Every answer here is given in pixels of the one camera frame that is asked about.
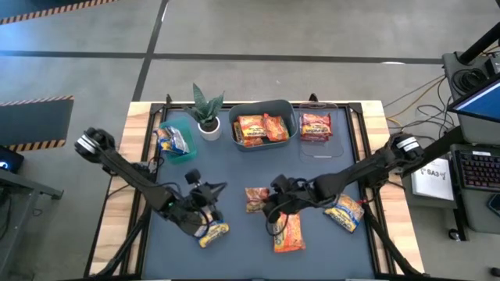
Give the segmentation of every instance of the desk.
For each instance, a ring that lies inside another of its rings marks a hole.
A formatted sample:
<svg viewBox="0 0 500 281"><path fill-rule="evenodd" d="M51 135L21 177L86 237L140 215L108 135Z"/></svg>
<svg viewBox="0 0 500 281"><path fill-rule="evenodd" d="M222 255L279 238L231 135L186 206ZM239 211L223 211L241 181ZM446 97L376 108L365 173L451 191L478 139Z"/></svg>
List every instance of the desk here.
<svg viewBox="0 0 500 281"><path fill-rule="evenodd" d="M383 146L389 137L382 103L380 101L354 102L358 102L362 106L363 122L365 123L370 148L372 151L375 151ZM150 151L146 151L148 152L148 158L152 157L154 154L155 139L145 138L146 132L148 131L148 119L152 104L154 103L133 102L130 104L127 121L123 130L122 142L119 146L119 152L128 161L138 162L141 160L141 156L144 156L142 155L144 143L149 142L152 144L150 145ZM355 135L357 136L356 140L360 158L364 158L363 140L360 137L361 131L358 121L360 120L354 122ZM157 120L156 122L157 123L153 124L153 126L158 125L159 121ZM400 182L400 179L396 177L392 177L391 180ZM124 184L122 179L113 179L109 186L109 192L120 188ZM391 239L412 266L423 272L420 252L413 231L404 191L388 184L381 190L380 196L384 207L383 212L386 218L387 229ZM87 274L96 273L101 270L122 244L127 235L133 200L134 189L127 188L118 194L114 194L113 197L105 203L102 219L96 232L95 244L93 245L87 264ZM375 243L377 245L380 269L382 272L387 272L388 265L384 262L386 259L382 243L377 238L375 239ZM135 241L132 248L128 263L130 266L128 266L125 272L134 272L133 265L135 265L137 261L138 245L139 239Z"/></svg>

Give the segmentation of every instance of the concrete floor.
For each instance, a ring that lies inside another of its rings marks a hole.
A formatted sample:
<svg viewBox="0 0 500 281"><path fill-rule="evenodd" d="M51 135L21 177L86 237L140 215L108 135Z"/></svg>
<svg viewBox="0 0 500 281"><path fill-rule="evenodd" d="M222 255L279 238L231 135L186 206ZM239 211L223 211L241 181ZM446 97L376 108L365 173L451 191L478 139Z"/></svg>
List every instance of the concrete floor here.
<svg viewBox="0 0 500 281"><path fill-rule="evenodd" d="M73 94L76 97L67 146L24 153L23 175L64 189L57 203L42 201L32 219L16 271L35 280L81 277L95 234L109 178L81 159L71 145L88 126L120 140L143 59L36 57L67 52L146 52L162 0L120 0L21 23L0 26L0 51L31 51L29 57L0 56L0 101ZM329 55L430 58L463 50L500 15L493 0L170 0L156 53ZM334 62L242 62L153 59L142 101L191 100L191 83L208 96L227 100L378 99L384 104L442 74L440 65ZM449 89L442 87L448 98ZM399 112L418 94L386 108ZM421 104L439 105L435 91ZM420 118L414 108L402 123ZM437 137L439 126L409 132ZM51 169L51 162L59 168ZM432 276L489 280L500 266L500 236L472 233L472 240L447 238L450 214L410 208L426 272Z"/></svg>

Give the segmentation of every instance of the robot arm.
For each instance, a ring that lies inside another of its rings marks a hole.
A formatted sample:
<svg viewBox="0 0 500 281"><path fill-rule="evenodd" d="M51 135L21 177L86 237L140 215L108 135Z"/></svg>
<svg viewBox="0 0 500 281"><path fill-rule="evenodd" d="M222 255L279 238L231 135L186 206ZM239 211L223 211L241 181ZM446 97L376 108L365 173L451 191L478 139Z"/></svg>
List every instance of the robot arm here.
<svg viewBox="0 0 500 281"><path fill-rule="evenodd" d="M203 226L207 226L208 230L205 211L210 212L215 220L222 218L215 203L226 184L201 183L198 170L186 174L187 182L195 187L188 196L183 197L169 184L155 184L146 179L116 151L113 136L104 130L89 128L75 143L75 148L89 162L102 164L107 173L121 176L132 187L137 188L152 210L174 222L188 235L194 236Z"/></svg>
<svg viewBox="0 0 500 281"><path fill-rule="evenodd" d="M359 181L364 187L374 190L381 188L388 180L388 173L394 168L404 168L423 158L423 149L415 137L407 133L396 133L373 155L340 171L317 176L311 180L286 178L279 175L271 187L271 194L263 208L268 223L275 223L280 212L296 214L308 207L324 208L334 205L345 187ZM404 259L398 248L392 243L384 228L377 221L369 205L363 204L365 219L381 238L391 256L406 275L421 275Z"/></svg>

